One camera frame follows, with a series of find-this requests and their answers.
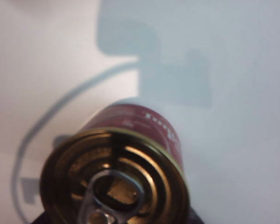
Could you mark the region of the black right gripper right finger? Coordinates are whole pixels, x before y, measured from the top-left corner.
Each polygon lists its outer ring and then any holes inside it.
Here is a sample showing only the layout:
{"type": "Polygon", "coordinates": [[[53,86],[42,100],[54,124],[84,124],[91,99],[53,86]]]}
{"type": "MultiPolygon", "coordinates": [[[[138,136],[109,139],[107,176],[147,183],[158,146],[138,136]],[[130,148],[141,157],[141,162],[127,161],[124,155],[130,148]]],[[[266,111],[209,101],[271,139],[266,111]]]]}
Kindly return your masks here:
{"type": "Polygon", "coordinates": [[[188,224],[205,224],[192,207],[189,210],[188,224]]]}

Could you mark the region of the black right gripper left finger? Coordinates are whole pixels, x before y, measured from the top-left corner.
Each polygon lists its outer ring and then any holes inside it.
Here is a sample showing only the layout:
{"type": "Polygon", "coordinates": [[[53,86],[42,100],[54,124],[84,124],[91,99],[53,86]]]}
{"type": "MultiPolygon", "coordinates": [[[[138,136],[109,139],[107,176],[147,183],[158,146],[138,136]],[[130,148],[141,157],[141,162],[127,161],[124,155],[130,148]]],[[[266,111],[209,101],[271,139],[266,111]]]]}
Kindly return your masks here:
{"type": "Polygon", "coordinates": [[[50,218],[47,212],[40,214],[31,224],[50,224],[50,218]]]}

